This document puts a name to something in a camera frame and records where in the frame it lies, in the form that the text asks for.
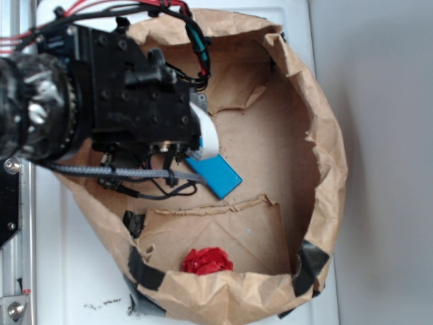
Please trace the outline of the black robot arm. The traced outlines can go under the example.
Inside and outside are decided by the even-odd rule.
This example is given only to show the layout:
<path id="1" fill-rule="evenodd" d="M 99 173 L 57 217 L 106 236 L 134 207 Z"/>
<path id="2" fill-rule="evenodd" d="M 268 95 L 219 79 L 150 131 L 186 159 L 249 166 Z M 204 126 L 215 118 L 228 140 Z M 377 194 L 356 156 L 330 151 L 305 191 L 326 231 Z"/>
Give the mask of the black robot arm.
<path id="1" fill-rule="evenodd" d="M 57 161 L 86 139 L 98 150 L 196 149 L 192 88 L 155 48 L 70 24 L 41 34 L 36 54 L 1 60 L 1 157 Z"/>

